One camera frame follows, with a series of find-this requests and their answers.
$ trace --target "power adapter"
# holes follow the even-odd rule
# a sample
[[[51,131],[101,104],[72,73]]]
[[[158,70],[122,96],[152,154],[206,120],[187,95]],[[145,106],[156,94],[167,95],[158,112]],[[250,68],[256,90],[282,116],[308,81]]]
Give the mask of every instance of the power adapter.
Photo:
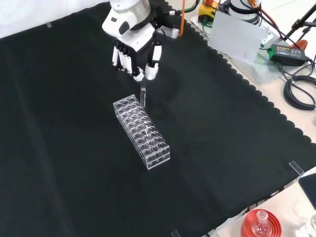
[[[298,67],[309,60],[304,50],[278,44],[272,44],[268,54],[270,61],[282,63],[283,66]]]

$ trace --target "red lid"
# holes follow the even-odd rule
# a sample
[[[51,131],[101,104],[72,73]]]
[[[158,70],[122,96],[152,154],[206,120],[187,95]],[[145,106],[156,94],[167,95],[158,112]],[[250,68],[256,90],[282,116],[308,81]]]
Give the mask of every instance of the red lid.
[[[250,211],[247,214],[241,227],[241,236],[242,237],[256,237],[255,234],[252,232],[252,223],[257,218],[258,211],[265,211],[269,215],[268,221],[272,227],[272,233],[270,237],[281,237],[282,228],[281,228],[280,221],[278,221],[277,217],[274,216],[271,212],[268,212],[262,209],[255,209],[255,210]]]

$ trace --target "wire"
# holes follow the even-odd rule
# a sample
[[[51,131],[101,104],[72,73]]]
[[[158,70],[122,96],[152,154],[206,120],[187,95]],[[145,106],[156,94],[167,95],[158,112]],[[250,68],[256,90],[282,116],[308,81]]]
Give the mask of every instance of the wire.
[[[166,32],[163,30],[163,29],[157,29],[156,32],[158,31],[162,31],[163,35],[164,35],[164,39],[167,39],[167,36],[166,36]]]
[[[263,18],[270,26],[272,26],[274,29],[277,30],[277,32],[280,34],[280,35],[283,35],[285,36],[289,41],[291,41],[297,48],[300,48],[300,46],[297,45],[296,42],[294,42],[292,39],[290,39],[289,37],[286,36],[285,33],[283,33],[282,31],[280,31],[279,29],[277,29],[271,22],[269,22],[262,14],[258,13],[258,15]]]
[[[199,2],[200,0],[196,0],[196,2],[191,7],[186,8],[184,12],[189,13],[189,12],[194,11],[197,8]],[[165,16],[170,16],[170,15],[180,16],[182,12],[183,12],[182,10],[173,10],[173,11],[164,12],[164,15]]]
[[[261,17],[261,21],[260,21],[259,27],[261,26],[261,24],[262,24],[262,21],[263,21],[263,18]]]
[[[186,0],[183,0],[182,2],[182,20],[181,20],[181,30],[179,36],[181,37],[183,35],[183,30],[184,30],[184,14],[186,11]]]
[[[205,27],[205,25],[203,25],[203,26],[202,26],[202,29],[203,29],[204,34],[206,34],[206,35],[208,35],[208,36],[209,36],[210,34],[208,34],[207,32],[205,32],[204,27]]]
[[[202,22],[202,30],[203,30],[204,34],[206,34],[206,35],[209,36],[210,34],[208,34],[208,33],[205,31],[205,29],[204,29],[205,26],[208,27],[208,28],[212,28],[212,26],[207,25],[206,20],[203,20],[203,22]]]
[[[284,90],[283,90],[284,98],[291,106],[293,106],[296,109],[306,110],[306,111],[316,110],[316,101],[315,101],[314,97],[310,93],[308,93],[307,91],[299,88],[298,86],[296,86],[294,84],[296,81],[304,81],[304,82],[312,83],[312,84],[316,85],[316,79],[310,76],[313,73],[314,69],[315,69],[315,59],[316,59],[316,55],[315,55],[314,61],[312,59],[309,59],[310,64],[305,65],[304,67],[300,68],[294,74],[290,74],[290,73],[286,72],[283,69],[282,65],[277,65],[278,69],[283,74],[284,78],[287,80],[287,82],[285,83],[285,86],[284,86]],[[307,68],[307,67],[310,67],[310,66],[312,67],[312,69],[311,69],[311,72],[308,75],[306,75],[306,76],[297,76],[297,74],[300,71],[302,71],[304,68]],[[306,104],[306,103],[303,103],[303,102],[299,101],[295,97],[295,95],[293,94],[292,86],[297,88],[297,89],[299,89],[300,91],[305,93],[308,97],[310,97],[312,102],[313,102],[313,104]]]
[[[272,19],[272,17],[269,16],[262,8],[260,9],[260,11],[259,11],[260,13],[259,13],[259,12],[255,11],[254,8],[252,8],[252,7],[250,7],[250,6],[247,6],[242,0],[240,0],[240,2],[241,2],[241,4],[244,5],[245,7],[249,8],[250,10],[253,10],[254,13],[256,13],[259,17],[261,17],[261,19],[264,19],[270,26],[272,26],[273,28],[275,28],[275,29],[277,30],[277,32],[279,33],[280,38],[283,39],[282,34],[279,32],[279,27],[277,26],[276,22],[275,22],[275,21]],[[270,20],[270,22],[269,22],[266,18],[264,18],[262,14],[264,14],[264,15]]]

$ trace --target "test tube rack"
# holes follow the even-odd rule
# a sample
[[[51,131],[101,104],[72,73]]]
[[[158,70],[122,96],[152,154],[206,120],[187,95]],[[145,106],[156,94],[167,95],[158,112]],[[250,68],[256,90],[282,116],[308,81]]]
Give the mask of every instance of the test tube rack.
[[[116,116],[147,169],[170,159],[170,147],[135,95],[113,103]]]

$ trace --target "yellow device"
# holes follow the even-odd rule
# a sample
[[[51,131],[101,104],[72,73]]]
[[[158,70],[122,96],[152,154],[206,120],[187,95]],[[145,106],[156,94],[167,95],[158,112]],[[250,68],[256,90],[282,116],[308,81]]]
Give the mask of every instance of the yellow device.
[[[203,22],[213,22],[215,18],[216,10],[214,8],[218,7],[218,2],[213,1],[211,4],[207,4],[208,1],[203,1],[198,10],[198,21]]]

